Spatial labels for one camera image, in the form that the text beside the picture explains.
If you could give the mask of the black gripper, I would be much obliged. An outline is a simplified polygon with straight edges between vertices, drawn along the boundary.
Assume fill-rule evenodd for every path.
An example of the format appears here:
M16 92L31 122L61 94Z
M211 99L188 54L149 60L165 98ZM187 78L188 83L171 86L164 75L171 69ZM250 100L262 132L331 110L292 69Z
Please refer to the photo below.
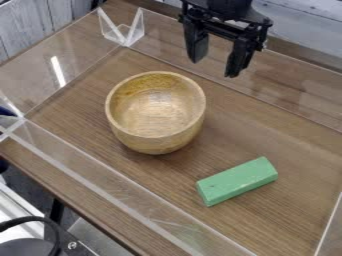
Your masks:
M272 21L252 6L252 0L180 0L179 22L184 28L187 55L198 63L208 52L208 33L234 41L224 76L235 78L247 68L254 50L260 51Z

